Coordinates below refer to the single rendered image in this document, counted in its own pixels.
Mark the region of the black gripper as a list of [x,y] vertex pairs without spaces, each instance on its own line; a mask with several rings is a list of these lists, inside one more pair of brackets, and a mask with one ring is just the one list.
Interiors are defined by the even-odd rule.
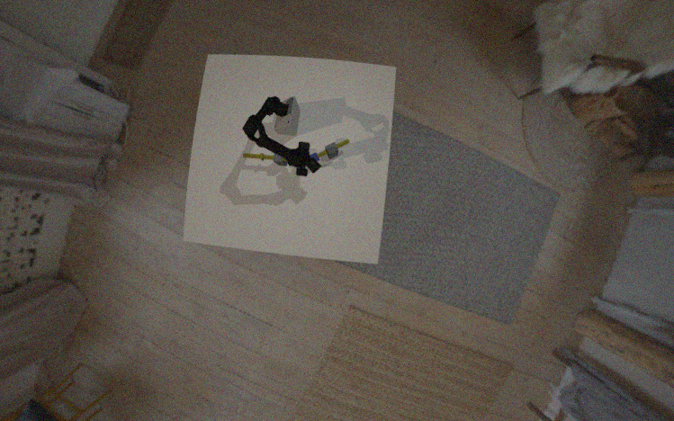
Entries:
[[[308,149],[308,151],[309,151],[309,147],[310,147],[310,143],[309,143],[309,142],[300,142],[299,145],[302,145],[304,148]],[[303,176],[306,176],[307,173],[308,173],[308,169],[305,168],[305,167],[303,167],[303,168],[297,168],[297,170],[296,170],[296,175],[303,175]]]

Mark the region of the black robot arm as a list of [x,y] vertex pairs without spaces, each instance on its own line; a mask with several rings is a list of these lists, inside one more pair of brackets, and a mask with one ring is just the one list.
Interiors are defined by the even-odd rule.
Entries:
[[[299,145],[297,148],[286,148],[277,141],[269,139],[265,133],[264,124],[262,123],[264,117],[266,115],[269,115],[270,117],[273,113],[283,117],[287,114],[287,111],[288,104],[281,103],[277,96],[268,97],[265,104],[262,106],[262,109],[256,115],[253,114],[248,117],[243,131],[246,133],[247,137],[255,141],[259,147],[264,147],[271,152],[284,157],[289,166],[297,168],[306,166],[314,174],[321,165],[314,158],[310,157],[308,149],[304,148],[302,145]],[[259,138],[254,136],[257,130],[259,131]]]

